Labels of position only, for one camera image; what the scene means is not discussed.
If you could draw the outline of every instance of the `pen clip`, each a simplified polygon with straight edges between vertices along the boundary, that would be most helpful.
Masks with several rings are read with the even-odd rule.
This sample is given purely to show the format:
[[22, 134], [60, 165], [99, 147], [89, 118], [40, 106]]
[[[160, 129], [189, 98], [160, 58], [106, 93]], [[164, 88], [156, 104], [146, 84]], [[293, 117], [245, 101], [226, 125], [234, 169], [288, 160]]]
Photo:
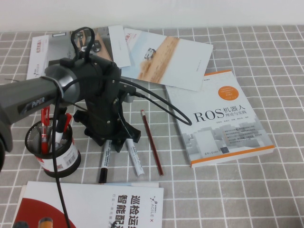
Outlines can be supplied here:
[[49, 126], [49, 110], [49, 106], [41, 110], [41, 121], [45, 126]]

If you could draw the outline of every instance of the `table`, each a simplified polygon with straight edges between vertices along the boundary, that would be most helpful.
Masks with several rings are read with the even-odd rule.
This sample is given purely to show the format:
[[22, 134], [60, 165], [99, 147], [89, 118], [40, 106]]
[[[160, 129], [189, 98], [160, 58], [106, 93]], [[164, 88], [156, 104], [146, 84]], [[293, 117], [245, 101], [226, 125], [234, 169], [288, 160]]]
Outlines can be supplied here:
[[[208, 72], [231, 69], [277, 148], [273, 153], [192, 169], [175, 120], [148, 101], [124, 104], [142, 131], [136, 148], [145, 175], [137, 178], [127, 150], [111, 154], [109, 182], [158, 181], [164, 188], [163, 228], [304, 226], [304, 26], [150, 29], [214, 45]], [[0, 35], [0, 84], [26, 78], [31, 38], [51, 32]], [[140, 82], [166, 98], [163, 86]], [[146, 111], [165, 175], [160, 177], [140, 116]], [[68, 112], [76, 109], [69, 107]], [[12, 126], [14, 149], [0, 174], [0, 224], [9, 228], [21, 186], [54, 181], [24, 146], [31, 115]], [[61, 182], [97, 183], [101, 148], [72, 122], [80, 167]]]

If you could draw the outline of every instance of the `black mesh cup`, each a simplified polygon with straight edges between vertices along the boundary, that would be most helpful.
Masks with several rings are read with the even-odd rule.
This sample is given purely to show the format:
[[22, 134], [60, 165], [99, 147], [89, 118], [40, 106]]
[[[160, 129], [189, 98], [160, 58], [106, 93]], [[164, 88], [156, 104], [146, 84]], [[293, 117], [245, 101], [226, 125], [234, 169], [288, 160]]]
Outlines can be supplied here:
[[[52, 132], [52, 124], [53, 120], [50, 119], [50, 124], [47, 127], [47, 135], [49, 137]], [[55, 177], [52, 160], [52, 148], [48, 154], [41, 153], [41, 133], [42, 124], [41, 121], [39, 121], [35, 123], [27, 132], [25, 136], [25, 146], [29, 152], [35, 155], [44, 172], [50, 177]], [[57, 149], [55, 153], [58, 170], [57, 174], [59, 178], [62, 178], [72, 174], [78, 168], [81, 162], [81, 155], [75, 146], [71, 125], [69, 125], [66, 132], [63, 133], [60, 144], [61, 147]]]

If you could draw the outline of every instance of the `paper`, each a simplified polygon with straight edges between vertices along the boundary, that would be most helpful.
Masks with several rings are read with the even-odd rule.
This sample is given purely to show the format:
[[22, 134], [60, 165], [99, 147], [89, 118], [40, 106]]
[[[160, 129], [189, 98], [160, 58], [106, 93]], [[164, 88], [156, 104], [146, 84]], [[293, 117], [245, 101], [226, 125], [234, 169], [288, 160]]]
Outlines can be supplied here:
[[199, 91], [212, 45], [128, 28], [124, 33], [131, 66], [122, 76]]
[[[114, 61], [118, 67], [131, 65], [122, 26], [109, 26], [93, 30], [95, 41], [91, 54]], [[70, 40], [71, 33], [71, 31], [67, 31], [33, 37], [27, 80], [40, 77], [45, 68], [59, 64], [61, 58], [73, 58], [75, 56]], [[85, 51], [90, 40], [91, 33], [89, 30], [78, 32], [74, 39], [78, 49], [82, 51]]]
[[[161, 228], [163, 189], [96, 184], [61, 184], [71, 228]], [[41, 219], [65, 227], [56, 183], [29, 181], [16, 221], [38, 227]]]

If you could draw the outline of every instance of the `red pencil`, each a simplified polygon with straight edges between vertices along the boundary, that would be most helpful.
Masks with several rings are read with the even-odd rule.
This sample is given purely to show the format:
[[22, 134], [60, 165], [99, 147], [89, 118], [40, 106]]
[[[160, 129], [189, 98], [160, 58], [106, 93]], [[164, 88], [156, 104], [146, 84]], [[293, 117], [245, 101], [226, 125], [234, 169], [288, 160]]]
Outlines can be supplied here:
[[161, 165], [160, 159], [159, 159], [157, 151], [156, 151], [156, 147], [155, 147], [152, 135], [151, 135], [151, 131], [150, 131], [150, 128], [149, 128], [149, 125], [148, 125], [146, 114], [144, 113], [143, 109], [141, 110], [141, 113], [142, 113], [142, 117], [143, 117], [142, 118], [143, 124], [144, 124], [144, 127], [146, 129], [147, 135], [149, 137], [150, 146], [152, 148], [154, 159], [155, 159], [155, 162], [156, 162], [156, 165], [157, 165], [158, 173], [160, 174], [160, 176], [163, 176], [162, 165]]

